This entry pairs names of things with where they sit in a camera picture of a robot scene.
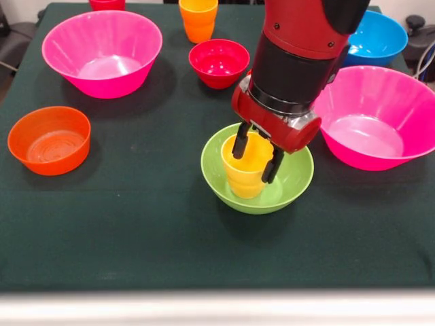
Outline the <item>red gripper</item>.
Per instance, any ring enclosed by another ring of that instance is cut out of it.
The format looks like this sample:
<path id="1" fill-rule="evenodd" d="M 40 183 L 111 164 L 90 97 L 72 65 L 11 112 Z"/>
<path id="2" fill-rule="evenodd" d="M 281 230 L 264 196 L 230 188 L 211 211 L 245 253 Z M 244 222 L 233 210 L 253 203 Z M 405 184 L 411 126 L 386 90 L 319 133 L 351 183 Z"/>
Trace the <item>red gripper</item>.
<path id="1" fill-rule="evenodd" d="M 247 147 L 250 128 L 255 128 L 276 147 L 267 162 L 262 182 L 271 184 L 282 163 L 284 152 L 293 153 L 308 145 L 321 126 L 321 118 L 313 111 L 300 117 L 273 113 L 261 107 L 246 89 L 238 85 L 232 95 L 232 108 L 243 119 L 234 140 L 232 154 L 240 160 Z"/>

